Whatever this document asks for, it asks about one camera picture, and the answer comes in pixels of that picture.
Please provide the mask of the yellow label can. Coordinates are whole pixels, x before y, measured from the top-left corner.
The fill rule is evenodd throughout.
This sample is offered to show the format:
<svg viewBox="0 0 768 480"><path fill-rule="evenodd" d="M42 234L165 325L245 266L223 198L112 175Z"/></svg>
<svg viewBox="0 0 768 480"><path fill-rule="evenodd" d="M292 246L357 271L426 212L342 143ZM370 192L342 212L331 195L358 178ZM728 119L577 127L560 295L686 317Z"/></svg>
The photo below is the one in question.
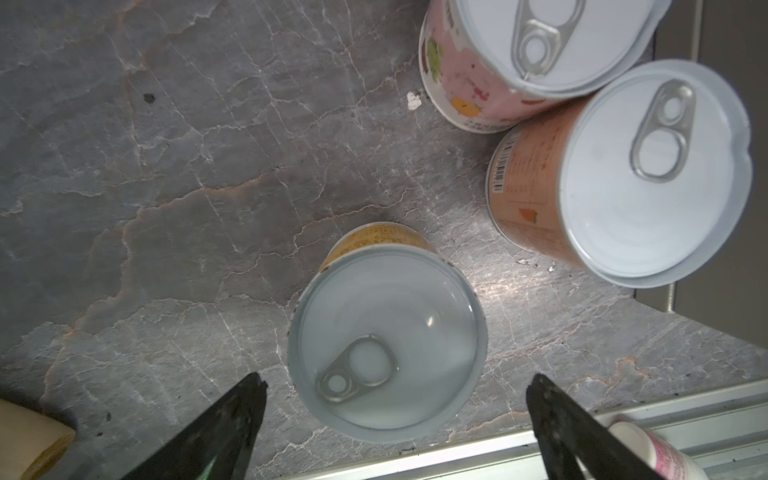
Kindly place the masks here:
<svg viewBox="0 0 768 480"><path fill-rule="evenodd" d="M301 294L287 363L315 418L384 444L454 418L487 351L486 317L462 272L416 230L372 222L331 248Z"/></svg>

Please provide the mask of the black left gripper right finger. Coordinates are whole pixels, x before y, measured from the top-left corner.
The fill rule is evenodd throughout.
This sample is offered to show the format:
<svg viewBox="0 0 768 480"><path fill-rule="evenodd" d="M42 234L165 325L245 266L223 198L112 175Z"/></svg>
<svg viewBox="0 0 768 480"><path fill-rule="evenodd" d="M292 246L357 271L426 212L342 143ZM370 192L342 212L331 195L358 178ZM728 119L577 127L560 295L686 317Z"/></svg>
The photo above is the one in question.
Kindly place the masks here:
<svg viewBox="0 0 768 480"><path fill-rule="evenodd" d="M546 375L533 377L526 404L550 479L660 477Z"/></svg>

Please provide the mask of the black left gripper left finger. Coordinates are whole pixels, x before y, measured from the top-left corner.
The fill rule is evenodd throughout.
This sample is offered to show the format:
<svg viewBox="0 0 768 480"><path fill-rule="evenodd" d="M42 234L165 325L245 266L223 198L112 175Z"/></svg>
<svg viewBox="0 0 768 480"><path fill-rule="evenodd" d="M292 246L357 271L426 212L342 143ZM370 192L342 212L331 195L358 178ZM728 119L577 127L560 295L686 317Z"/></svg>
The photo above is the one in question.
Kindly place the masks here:
<svg viewBox="0 0 768 480"><path fill-rule="evenodd" d="M268 384L252 372L127 479L243 479L262 426Z"/></svg>

